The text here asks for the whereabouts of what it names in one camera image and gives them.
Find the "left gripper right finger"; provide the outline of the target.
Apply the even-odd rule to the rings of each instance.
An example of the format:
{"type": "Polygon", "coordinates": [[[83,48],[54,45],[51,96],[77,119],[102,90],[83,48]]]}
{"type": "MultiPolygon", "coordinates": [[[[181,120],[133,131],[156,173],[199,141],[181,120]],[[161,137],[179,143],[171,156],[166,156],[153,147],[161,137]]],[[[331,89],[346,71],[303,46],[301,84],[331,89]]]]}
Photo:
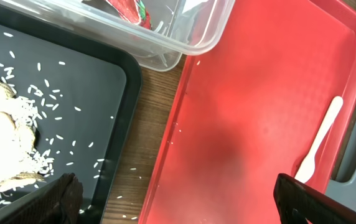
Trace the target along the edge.
{"type": "Polygon", "coordinates": [[[284,173],[277,176],[273,197],[282,224],[356,224],[355,211],[284,173]]]}

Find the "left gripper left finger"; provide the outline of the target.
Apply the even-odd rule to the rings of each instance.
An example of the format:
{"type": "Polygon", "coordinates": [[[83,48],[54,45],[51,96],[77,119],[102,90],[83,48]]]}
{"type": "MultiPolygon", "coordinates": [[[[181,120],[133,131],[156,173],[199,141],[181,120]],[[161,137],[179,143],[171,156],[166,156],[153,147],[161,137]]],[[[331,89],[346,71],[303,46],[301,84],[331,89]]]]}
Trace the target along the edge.
{"type": "Polygon", "coordinates": [[[0,224],[73,224],[83,203],[83,185],[74,173],[0,208],[0,224]]]}

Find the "white plastic fork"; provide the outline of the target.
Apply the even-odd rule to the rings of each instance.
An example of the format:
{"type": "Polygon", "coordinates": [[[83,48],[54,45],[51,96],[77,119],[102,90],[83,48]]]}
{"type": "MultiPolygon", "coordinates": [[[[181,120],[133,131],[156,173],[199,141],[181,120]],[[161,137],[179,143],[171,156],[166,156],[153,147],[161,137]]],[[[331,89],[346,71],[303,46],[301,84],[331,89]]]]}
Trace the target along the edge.
{"type": "Polygon", "coordinates": [[[310,150],[305,156],[305,158],[302,160],[301,165],[299,166],[299,169],[296,175],[294,176],[294,178],[300,181],[301,183],[305,184],[313,176],[316,167],[316,162],[315,162],[316,152],[318,151],[328,130],[330,130],[333,122],[338,116],[343,104],[344,104],[344,100],[342,99],[341,96],[335,96],[332,99],[327,109],[327,112],[322,120],[322,123],[316,133],[314,141],[312,142],[310,150]]]}

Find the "rice and peanut scraps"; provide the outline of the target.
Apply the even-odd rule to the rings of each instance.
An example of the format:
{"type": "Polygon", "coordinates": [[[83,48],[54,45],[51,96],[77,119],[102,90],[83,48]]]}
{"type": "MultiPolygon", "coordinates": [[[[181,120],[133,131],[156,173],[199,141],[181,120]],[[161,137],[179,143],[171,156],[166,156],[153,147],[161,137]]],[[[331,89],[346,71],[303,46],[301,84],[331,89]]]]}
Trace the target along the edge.
{"type": "Polygon", "coordinates": [[[39,111],[0,79],[0,194],[44,182],[53,159],[35,148],[39,111]]]}

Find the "red ketchup packet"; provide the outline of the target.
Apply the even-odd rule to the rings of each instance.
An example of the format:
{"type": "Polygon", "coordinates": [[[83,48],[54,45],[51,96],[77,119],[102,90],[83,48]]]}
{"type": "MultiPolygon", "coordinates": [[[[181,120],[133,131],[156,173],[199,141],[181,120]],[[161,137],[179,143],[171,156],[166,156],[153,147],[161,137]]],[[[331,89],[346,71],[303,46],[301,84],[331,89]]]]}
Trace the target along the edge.
{"type": "Polygon", "coordinates": [[[123,20],[151,30],[151,16],[142,0],[106,0],[106,2],[117,10],[123,20]]]}

